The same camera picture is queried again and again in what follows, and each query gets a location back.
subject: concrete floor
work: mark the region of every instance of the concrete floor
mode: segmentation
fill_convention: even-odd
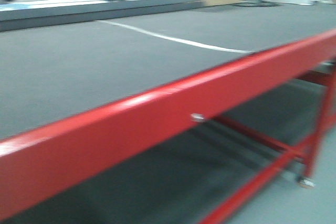
[[[296,175],[284,173],[245,205],[227,224],[335,224],[336,129],[325,137],[312,190],[297,186]]]

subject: cutting table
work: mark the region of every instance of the cutting table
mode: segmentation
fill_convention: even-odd
[[[279,151],[200,223],[220,223],[291,161],[312,187],[332,127],[334,5],[217,6],[0,33],[0,219],[209,120]],[[290,146],[221,114],[293,79],[326,86]]]

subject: red crossbar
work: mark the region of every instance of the red crossbar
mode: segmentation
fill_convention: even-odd
[[[335,45],[328,31],[3,140],[0,220],[195,126],[193,113],[213,118],[299,76]]]
[[[327,89],[325,91],[322,103],[321,103],[321,111],[318,115],[316,121],[315,131],[313,133],[313,138],[310,142],[310,146],[308,149],[308,155],[306,157],[305,168],[303,171],[303,175],[305,177],[310,177],[312,174],[313,167],[315,165],[316,157],[321,146],[322,137],[325,134],[328,123],[330,121],[330,111],[333,105],[333,100],[335,97],[335,87],[336,87],[336,65],[333,66],[332,72],[327,79]]]
[[[307,73],[304,73],[303,75],[299,76],[297,79],[327,86],[328,77],[329,75],[327,73],[308,71]]]
[[[288,144],[284,144],[281,141],[278,141],[268,135],[265,135],[261,132],[257,132],[256,130],[253,130],[245,125],[242,125],[230,118],[224,117],[224,116],[217,116],[214,118],[215,121],[228,126],[229,128],[245,135],[248,137],[251,137],[253,140],[266,145],[276,151],[291,151],[294,152],[296,157],[303,158],[304,153],[303,152],[297,152],[292,146]]]
[[[254,178],[243,185],[224,203],[218,206],[211,214],[199,224],[219,224],[230,217],[243,203],[250,199],[259,189],[270,182],[281,170],[283,170],[293,159],[296,152],[302,152],[309,144],[310,137],[304,138],[292,150],[286,151],[275,159],[270,165],[260,171]]]

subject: white line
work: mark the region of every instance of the white line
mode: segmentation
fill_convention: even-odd
[[[237,53],[240,53],[240,54],[250,54],[250,53],[252,53],[252,51],[237,50],[237,49],[230,49],[230,48],[224,48],[224,47],[216,47],[216,46],[211,46],[211,45],[207,45],[207,44],[203,44],[203,43],[194,42],[194,41],[191,41],[191,40],[173,38],[173,37],[165,36],[165,35],[162,35],[162,34],[153,33],[151,31],[147,31],[147,30],[137,28],[137,27],[134,27],[134,26],[124,25],[124,24],[121,24],[121,23],[116,23],[116,22],[111,22],[111,21],[106,21],[106,20],[96,20],[96,22],[106,23],[106,24],[114,25],[114,26],[120,26],[120,27],[123,27],[123,28],[126,28],[126,29],[137,31],[137,32],[142,33],[142,34],[147,34],[147,35],[150,35],[150,36],[153,36],[153,37],[167,39],[167,40],[187,44],[187,45],[194,46],[194,47],[201,47],[201,48],[216,50],[216,51],[237,52]]]

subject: gray felt surface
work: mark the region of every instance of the gray felt surface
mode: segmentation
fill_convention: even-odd
[[[259,51],[336,27],[336,6],[219,6],[114,19],[205,44]],[[0,33],[0,138],[223,64],[196,48],[99,22]]]

